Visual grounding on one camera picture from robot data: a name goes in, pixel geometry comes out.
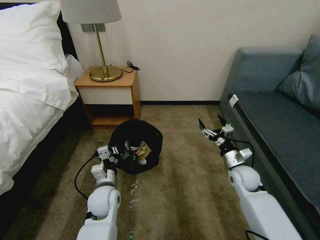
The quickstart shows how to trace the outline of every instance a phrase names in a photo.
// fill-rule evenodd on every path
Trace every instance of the table lamp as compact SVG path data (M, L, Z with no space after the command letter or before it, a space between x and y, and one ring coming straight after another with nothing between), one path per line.
M67 23L92 24L100 50L102 67L90 71L90 78L97 82L114 81L121 77L122 70L106 66L97 23L111 23L121 19L117 0L60 0L62 18Z

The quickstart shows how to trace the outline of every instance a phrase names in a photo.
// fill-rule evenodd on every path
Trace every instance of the black bed frame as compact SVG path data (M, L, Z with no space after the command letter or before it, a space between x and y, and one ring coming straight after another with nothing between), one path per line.
M0 10L21 4L33 3L0 3ZM77 59L77 54L69 29L67 24L62 20L61 13L57 23L61 31L64 53L71 54ZM64 115L50 130L44 140L42 140L29 155L18 173L13 176L14 185L12 189L0 196L0 206L3 219L0 227L0 239L4 238L23 204L27 202L28 204L37 205L37 203L32 202L32 199L29 198L29 193L40 177L42 171L46 168L46 164L51 158L56 147L66 136L66 130L72 128L75 131L78 131L84 127L88 127L88 122L81 106L81 102L77 99L76 102L66 110Z

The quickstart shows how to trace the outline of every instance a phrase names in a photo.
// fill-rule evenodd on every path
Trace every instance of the white lamp shade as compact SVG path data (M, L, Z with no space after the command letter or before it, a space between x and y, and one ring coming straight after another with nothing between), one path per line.
M117 0L60 0L63 20L68 23L110 23L121 19Z

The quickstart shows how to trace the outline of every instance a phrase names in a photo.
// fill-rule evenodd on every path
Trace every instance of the sofa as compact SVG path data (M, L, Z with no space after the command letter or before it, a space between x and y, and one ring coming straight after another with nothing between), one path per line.
M253 168L265 189L301 237L313 240L320 239L320 117L278 91L282 81L299 70L302 55L294 47L240 48L219 107L235 129L233 138L253 145ZM233 108L230 93L239 99Z

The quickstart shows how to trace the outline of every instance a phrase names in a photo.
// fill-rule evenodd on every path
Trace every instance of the black trash can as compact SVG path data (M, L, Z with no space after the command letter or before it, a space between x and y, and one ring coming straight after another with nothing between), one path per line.
M161 132L145 121L132 119L123 122L113 131L109 142L109 147L116 146L119 152L115 166L129 174L138 174L154 168L159 163L162 140ZM145 165L139 164L138 155L128 149L128 144L130 147L139 147L142 141L151 150L145 158Z

